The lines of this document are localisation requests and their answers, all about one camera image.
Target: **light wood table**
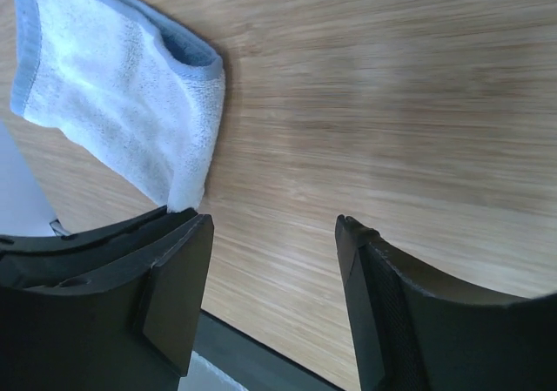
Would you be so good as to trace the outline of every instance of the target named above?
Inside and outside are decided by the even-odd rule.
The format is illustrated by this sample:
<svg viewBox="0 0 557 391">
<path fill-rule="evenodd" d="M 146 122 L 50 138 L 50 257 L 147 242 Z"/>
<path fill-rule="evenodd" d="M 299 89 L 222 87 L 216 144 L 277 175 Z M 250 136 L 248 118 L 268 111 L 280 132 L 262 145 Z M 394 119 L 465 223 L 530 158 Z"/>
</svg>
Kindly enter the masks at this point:
<svg viewBox="0 0 557 391">
<path fill-rule="evenodd" d="M 557 289 L 557 0 L 146 1 L 225 57 L 210 313 L 357 389 L 339 213 L 484 287 Z M 9 113 L 11 0 L 0 11 L 0 112 L 63 224 L 152 209 Z"/>
</svg>

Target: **cloth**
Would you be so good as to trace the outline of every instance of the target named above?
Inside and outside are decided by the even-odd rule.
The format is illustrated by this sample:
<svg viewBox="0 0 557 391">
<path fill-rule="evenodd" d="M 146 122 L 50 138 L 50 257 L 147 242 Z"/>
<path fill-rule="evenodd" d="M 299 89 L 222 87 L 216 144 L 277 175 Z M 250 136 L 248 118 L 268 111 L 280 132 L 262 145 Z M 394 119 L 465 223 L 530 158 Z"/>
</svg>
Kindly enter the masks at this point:
<svg viewBox="0 0 557 391">
<path fill-rule="evenodd" d="M 225 94 L 215 50 L 138 0 L 15 3 L 12 111 L 60 129 L 158 206 L 197 208 Z"/>
</svg>

